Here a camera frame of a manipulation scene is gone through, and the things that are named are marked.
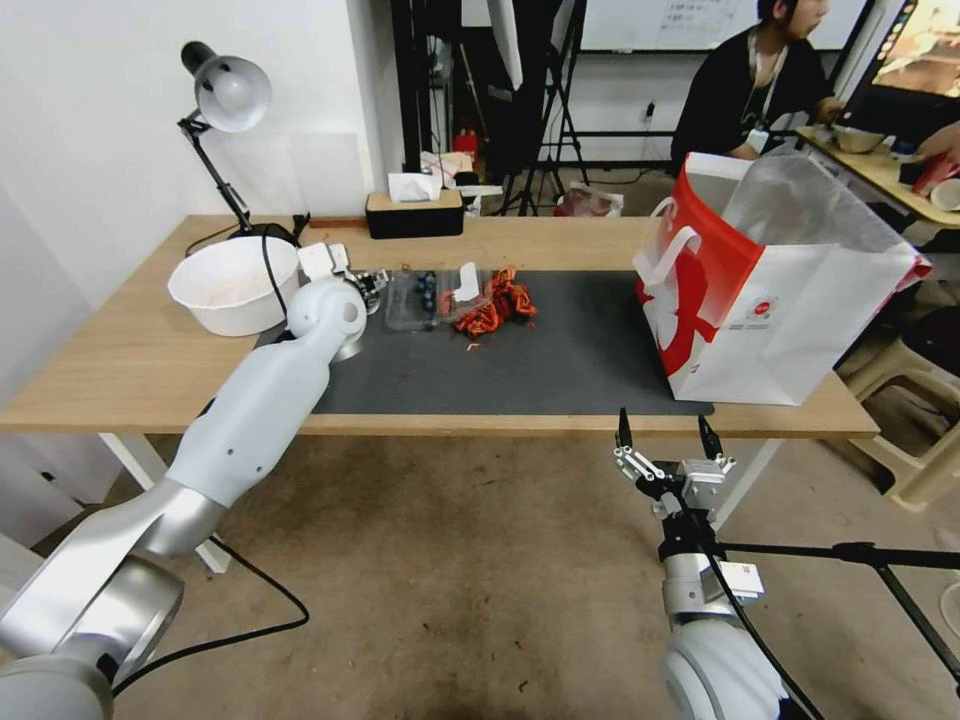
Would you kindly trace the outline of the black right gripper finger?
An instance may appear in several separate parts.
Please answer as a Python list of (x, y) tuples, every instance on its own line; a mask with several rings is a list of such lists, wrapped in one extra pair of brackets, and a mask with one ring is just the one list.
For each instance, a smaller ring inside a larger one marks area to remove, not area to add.
[(664, 488), (665, 472), (633, 446), (629, 416), (621, 407), (615, 432), (613, 461), (636, 488)]
[(726, 476), (737, 464), (737, 460), (723, 449), (720, 436), (711, 427), (705, 416), (698, 416), (698, 432), (701, 445), (708, 461), (713, 462), (719, 472)]

